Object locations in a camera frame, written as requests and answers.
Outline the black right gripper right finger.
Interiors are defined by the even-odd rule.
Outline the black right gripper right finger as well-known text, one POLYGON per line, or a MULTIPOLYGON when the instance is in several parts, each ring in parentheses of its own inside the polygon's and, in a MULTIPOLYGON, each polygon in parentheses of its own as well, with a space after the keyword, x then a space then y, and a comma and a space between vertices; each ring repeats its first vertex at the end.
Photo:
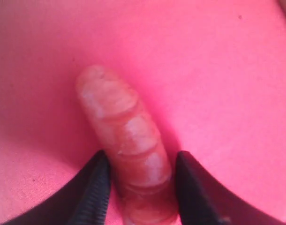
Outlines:
POLYGON ((188 152, 175 162, 175 195, 183 225, 281 225, 219 183, 188 152))

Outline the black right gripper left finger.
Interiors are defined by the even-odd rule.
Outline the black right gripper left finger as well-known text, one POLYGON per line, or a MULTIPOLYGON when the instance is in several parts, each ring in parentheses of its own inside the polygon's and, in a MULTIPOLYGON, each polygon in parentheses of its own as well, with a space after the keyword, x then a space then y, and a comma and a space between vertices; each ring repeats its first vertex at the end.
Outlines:
POLYGON ((109 204, 109 161, 99 150, 65 186, 7 225, 103 225, 109 204))

